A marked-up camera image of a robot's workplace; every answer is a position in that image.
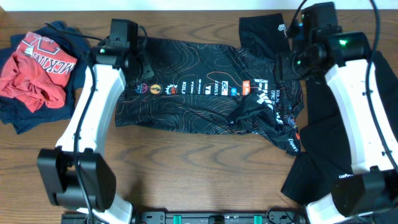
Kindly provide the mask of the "black printed cycling jersey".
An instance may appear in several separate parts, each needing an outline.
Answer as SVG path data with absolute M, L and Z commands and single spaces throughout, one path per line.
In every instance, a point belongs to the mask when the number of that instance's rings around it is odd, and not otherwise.
M 190 134 L 258 134 L 291 156 L 300 153 L 298 81 L 277 82 L 274 65 L 289 50 L 281 14 L 242 17 L 240 47 L 181 40 L 147 40 L 153 76 L 127 86 L 117 126 Z

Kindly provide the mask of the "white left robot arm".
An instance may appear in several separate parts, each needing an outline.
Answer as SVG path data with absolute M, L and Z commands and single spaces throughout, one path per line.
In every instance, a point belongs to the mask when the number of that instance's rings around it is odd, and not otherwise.
M 133 205 L 116 192 L 104 159 L 105 141 L 121 93 L 152 78 L 147 39 L 133 21 L 113 19 L 110 34 L 82 54 L 85 83 L 73 116 L 54 149 L 41 149 L 37 167 L 52 205 L 78 212 L 65 223 L 139 223 Z

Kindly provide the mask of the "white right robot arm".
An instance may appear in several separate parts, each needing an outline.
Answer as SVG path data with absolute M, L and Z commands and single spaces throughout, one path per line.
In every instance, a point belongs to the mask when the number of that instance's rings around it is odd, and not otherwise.
M 344 223 L 397 208 L 397 140 L 376 83 L 377 43 L 344 32 L 333 2 L 299 5 L 286 36 L 293 50 L 277 56 L 276 82 L 324 80 L 345 126 L 353 175 L 305 208 L 307 223 Z

